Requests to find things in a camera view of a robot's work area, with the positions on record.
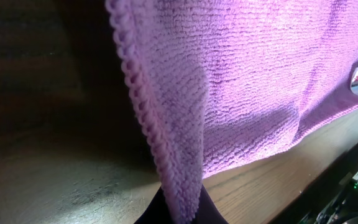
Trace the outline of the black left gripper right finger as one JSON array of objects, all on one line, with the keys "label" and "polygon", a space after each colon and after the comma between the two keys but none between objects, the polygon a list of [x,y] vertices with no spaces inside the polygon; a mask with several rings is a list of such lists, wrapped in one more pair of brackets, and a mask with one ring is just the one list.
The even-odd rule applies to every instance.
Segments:
[{"label": "black left gripper right finger", "polygon": [[194,218],[194,224],[227,224],[204,186],[201,188],[199,208]]}]

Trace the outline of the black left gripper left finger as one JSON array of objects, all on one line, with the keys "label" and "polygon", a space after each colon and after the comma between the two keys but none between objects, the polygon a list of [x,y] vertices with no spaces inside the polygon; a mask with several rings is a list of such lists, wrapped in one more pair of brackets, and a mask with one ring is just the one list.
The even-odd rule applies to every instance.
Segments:
[{"label": "black left gripper left finger", "polygon": [[134,224],[173,224],[161,188],[158,189],[145,212],[134,222]]}]

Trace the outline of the pink-purple microfiber cloth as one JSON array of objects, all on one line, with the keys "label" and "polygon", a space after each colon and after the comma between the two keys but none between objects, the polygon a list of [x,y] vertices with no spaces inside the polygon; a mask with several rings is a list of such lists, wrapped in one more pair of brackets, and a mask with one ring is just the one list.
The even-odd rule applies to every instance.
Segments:
[{"label": "pink-purple microfiber cloth", "polygon": [[358,109],[358,1],[108,0],[172,220],[202,180],[285,152]]}]

